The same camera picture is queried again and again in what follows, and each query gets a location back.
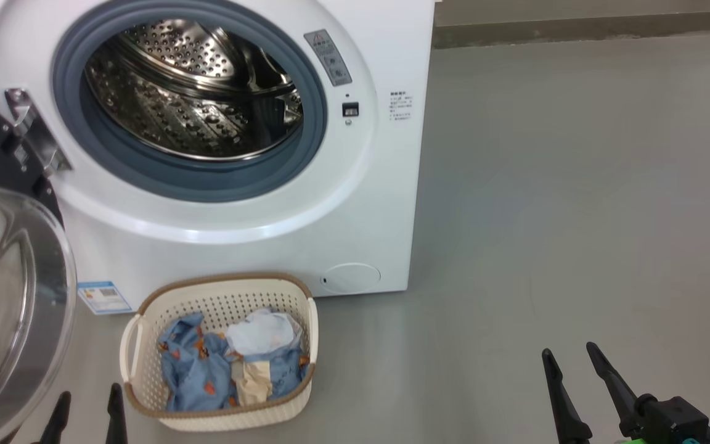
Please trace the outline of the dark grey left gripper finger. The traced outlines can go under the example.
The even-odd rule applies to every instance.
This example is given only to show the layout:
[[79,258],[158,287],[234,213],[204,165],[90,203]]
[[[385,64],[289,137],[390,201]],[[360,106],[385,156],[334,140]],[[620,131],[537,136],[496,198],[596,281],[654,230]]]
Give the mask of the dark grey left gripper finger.
[[113,383],[110,388],[107,412],[109,416],[106,444],[127,444],[129,442],[126,411],[124,410],[121,385]]
[[51,413],[47,425],[43,429],[40,444],[59,444],[62,441],[62,434],[68,424],[70,415],[71,393],[64,391],[57,399],[57,403]]

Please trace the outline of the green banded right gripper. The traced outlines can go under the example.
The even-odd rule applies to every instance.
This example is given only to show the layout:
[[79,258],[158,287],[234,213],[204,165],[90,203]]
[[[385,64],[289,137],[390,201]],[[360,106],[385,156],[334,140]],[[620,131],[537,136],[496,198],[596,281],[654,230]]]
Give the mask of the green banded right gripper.
[[[586,343],[586,350],[595,373],[608,388],[611,401],[619,416],[619,429],[623,438],[614,443],[646,444],[646,441],[639,438],[639,423],[634,417],[634,404],[637,396],[596,343],[592,341]],[[581,421],[563,385],[563,372],[560,365],[549,348],[542,351],[542,363],[558,443],[589,443],[592,431],[588,424]]]

